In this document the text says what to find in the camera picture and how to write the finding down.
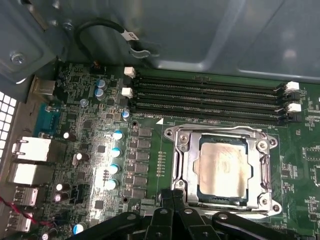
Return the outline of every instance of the cable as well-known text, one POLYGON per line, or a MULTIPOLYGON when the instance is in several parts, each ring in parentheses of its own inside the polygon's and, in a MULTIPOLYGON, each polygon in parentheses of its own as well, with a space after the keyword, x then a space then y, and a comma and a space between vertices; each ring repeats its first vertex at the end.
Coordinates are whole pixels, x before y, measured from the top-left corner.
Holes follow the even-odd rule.
POLYGON ((39 225, 43 225, 43 226, 48 226, 50 228, 52 228, 54 226, 53 223, 49 222, 49 221, 37 221, 35 220, 32 216, 30 216, 29 214, 21 211, 15 204, 5 201, 1 196, 0 196, 0 203, 3 203, 4 205, 6 205, 7 207, 11 208, 13 211, 15 211, 17 214, 21 214, 22 216, 24 216, 26 219, 30 219, 31 222, 33 224, 39 224, 39 225))
POLYGON ((76 45, 78 46, 79 50, 95 65, 95 66, 99 66, 99 63, 98 61, 96 61, 89 49, 83 44, 83 42, 81 41, 81 33, 85 30, 85 29, 88 29, 88 28, 91 28, 91 27, 94 27, 94 26, 104 26, 104 27, 107 27, 107 28, 111 28, 113 30, 116 30, 118 33, 120 34, 123 34, 124 32, 126 32, 126 30, 120 26, 119 24, 113 22, 113 21, 110 21, 110 20, 106 20, 106 19, 102 19, 102 18, 97 18, 97 19, 94 19, 94 20, 90 20, 90 21, 87 21, 81 25, 79 25, 75 31, 74 31, 74 40, 75 40, 75 43, 76 45))

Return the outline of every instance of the black memory slot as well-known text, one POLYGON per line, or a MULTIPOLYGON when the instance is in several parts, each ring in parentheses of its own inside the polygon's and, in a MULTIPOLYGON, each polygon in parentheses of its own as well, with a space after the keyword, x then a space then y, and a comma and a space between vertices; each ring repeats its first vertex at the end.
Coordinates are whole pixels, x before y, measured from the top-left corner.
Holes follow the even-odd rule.
POLYGON ((141 85, 136 91, 138 94, 145 95, 164 95, 164 96, 176 96, 176 97, 189 97, 199 99, 213 99, 217 101, 235 101, 245 102, 253 104, 264 105, 277 105, 276 98, 274 96, 264 95, 252 95, 245 93, 232 93, 232 92, 218 92, 209 91, 207 89, 194 89, 194 88, 181 88, 181 87, 167 87, 167 86, 146 86, 141 85))
POLYGON ((247 93, 261 93, 276 95, 273 87, 266 86, 254 86, 236 83, 225 83, 225 82, 213 82, 210 79, 180 79, 180 78, 169 78, 169 77, 154 77, 154 76, 141 76, 137 79, 139 83, 144 84, 164 84, 176 87, 191 87, 191 88, 214 88, 215 90, 222 91, 235 91, 235 92, 247 92, 247 93))
POLYGON ((139 96, 136 99, 139 104, 155 104, 155 105, 166 105, 166 106, 177 106, 185 108, 197 108, 197 109, 210 109, 210 110, 222 110, 222 111, 233 111, 233 112, 246 112, 253 114, 267 114, 277 115, 275 112, 276 107, 254 105, 243 102, 214 102, 205 101, 201 99, 179 99, 177 97, 163 97, 163 96, 139 96))
POLYGON ((254 115, 254 114, 240 114, 237 112, 208 112, 196 109, 183 108, 166 108, 161 105, 140 105, 138 104, 132 109, 133 113, 157 114, 165 116, 176 116, 184 118, 208 119, 218 121, 256 123, 256 124, 278 124, 278 119, 274 116, 254 115))

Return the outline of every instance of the green circuit board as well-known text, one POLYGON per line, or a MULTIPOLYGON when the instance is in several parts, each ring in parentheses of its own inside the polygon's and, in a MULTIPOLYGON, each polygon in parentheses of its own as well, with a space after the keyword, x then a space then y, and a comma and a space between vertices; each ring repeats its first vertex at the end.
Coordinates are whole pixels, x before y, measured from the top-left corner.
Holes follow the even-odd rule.
MULTIPOLYGON (((163 132, 168 127, 185 123, 225 127, 246 125, 263 129, 277 138, 279 145, 270 152, 272 194, 283 209, 282 213, 263 221, 270 227, 293 229, 303 235, 320 232, 320 85, 300 84, 301 123, 252 125, 142 113, 133 114, 128 121, 124 121, 121 117, 124 108, 117 102, 121 91, 119 82, 124 78, 123 67, 106 67, 105 74, 97 75, 90 74, 86 65, 70 63, 60 71, 66 77, 65 86, 69 96, 67 104, 60 108, 54 138, 63 141, 63 133, 70 131, 75 133, 77 141, 67 143, 64 162, 55 167, 54 180, 44 208, 44 219, 49 219, 61 209, 69 212, 69 224, 59 227, 59 239, 71 236, 72 226, 79 222, 92 227, 122 212, 132 211, 143 215, 147 210, 160 206, 159 192, 171 185, 173 161, 173 143, 163 137, 163 132), (94 96, 98 79, 107 83, 106 99, 102 101, 94 96), (81 99, 87 99, 88 106, 81 107, 81 99), (139 135, 141 129, 146 131, 143 136, 139 135), (116 130, 123 132, 123 140, 113 139, 116 130), (137 146, 138 140, 144 141, 141 149, 137 146), (121 149, 121 157, 111 157, 114 147, 121 149), (90 160, 73 166, 73 156, 78 152, 88 153, 90 160), (137 152, 143 152, 149 157, 137 160, 139 170, 134 169, 132 173, 132 169, 129 170, 130 156, 137 152), (108 165, 111 163, 120 166, 120 173, 108 173, 108 165), (142 183, 132 183, 130 178, 133 176, 141 177, 142 183), (118 186, 115 190, 106 190, 106 181, 111 178, 117 180, 118 186), (53 203, 55 185, 58 183, 82 185, 83 202, 53 203)), ((149 76, 179 79, 213 77, 166 70, 138 71, 149 76)), ((215 76, 214 79, 218 82, 260 86, 275 87, 279 84, 279 81, 229 76, 215 76)))

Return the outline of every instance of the cpu socket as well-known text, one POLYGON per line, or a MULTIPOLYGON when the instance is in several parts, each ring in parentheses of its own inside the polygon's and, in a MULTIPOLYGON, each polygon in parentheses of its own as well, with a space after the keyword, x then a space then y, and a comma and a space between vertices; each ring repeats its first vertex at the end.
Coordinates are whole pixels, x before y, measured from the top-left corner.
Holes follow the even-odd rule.
POLYGON ((182 189, 190 207, 247 219, 281 213, 270 180, 276 138, 249 126, 195 124, 167 128, 164 136, 174 142, 171 189, 182 189))

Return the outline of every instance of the white triangle marking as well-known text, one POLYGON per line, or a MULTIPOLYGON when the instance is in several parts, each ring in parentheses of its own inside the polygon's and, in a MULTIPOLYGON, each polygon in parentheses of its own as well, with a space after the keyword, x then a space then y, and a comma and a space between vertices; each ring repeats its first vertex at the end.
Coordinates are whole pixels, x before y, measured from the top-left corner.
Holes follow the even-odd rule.
POLYGON ((156 124, 163 125, 164 124, 164 119, 161 118, 156 124))

